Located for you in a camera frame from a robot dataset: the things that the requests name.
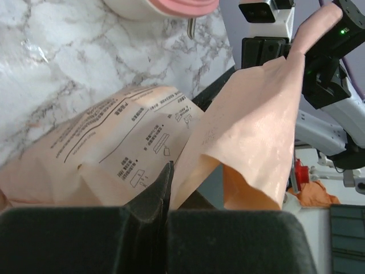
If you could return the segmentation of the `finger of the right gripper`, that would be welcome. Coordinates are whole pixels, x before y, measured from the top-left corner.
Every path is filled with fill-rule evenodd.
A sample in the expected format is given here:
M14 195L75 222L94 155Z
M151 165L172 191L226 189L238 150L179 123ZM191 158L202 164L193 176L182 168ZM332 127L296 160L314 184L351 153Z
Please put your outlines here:
M254 37L242 40L241 68L262 66L264 63L287 57L291 48L288 38Z

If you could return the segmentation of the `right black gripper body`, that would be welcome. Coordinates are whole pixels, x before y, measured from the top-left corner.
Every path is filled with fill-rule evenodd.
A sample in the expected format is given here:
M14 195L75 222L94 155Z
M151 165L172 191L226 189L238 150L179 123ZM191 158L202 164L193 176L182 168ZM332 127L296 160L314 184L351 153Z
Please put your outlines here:
M332 1L299 26L319 38L306 52L302 94L320 109L351 97L339 61L364 43L364 15L352 1Z

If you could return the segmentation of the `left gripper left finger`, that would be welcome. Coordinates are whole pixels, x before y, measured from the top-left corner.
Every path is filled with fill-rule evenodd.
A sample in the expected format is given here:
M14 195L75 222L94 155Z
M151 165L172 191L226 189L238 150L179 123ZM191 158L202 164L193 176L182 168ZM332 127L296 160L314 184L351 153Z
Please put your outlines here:
M166 222L169 210L174 162L168 162L157 179L124 207L141 223Z

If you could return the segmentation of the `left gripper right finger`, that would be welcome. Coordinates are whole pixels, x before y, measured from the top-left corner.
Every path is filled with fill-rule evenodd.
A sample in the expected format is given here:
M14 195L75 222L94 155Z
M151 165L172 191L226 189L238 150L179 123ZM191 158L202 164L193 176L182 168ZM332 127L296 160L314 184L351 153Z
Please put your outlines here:
M217 208L208 202L198 191L195 191L183 202L179 210L208 211L217 210Z

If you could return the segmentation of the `silver metal scoop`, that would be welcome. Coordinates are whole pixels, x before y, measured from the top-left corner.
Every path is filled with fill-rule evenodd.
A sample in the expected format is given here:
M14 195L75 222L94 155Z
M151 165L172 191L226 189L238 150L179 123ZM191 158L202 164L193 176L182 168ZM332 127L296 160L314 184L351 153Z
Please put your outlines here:
M195 28L196 28L196 18L189 18L187 25L187 36L189 39L194 39L195 37Z

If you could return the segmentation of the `orange cat litter bag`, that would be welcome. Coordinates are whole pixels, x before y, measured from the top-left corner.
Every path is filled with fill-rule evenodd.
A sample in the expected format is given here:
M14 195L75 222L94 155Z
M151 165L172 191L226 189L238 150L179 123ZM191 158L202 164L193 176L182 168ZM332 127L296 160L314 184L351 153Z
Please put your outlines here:
M280 210L305 54L342 17L328 3L288 57L237 70L207 110L192 99L233 64L219 10L127 21L102 1L1 2L1 210L122 206L174 162L171 209L218 167L224 207Z

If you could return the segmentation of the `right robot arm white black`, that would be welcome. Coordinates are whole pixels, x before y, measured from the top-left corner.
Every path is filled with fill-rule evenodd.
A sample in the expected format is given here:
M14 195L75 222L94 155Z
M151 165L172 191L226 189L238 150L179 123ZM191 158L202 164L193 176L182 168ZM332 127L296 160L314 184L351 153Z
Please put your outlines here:
M241 1L239 8L250 23L250 34L242 40L244 69L287 56L293 36L310 38L305 48L302 93L334 123L300 111L296 137L326 155L336 168L363 168L364 96L352 85L343 61L364 42L361 11L351 1L333 1L294 30L293 1Z

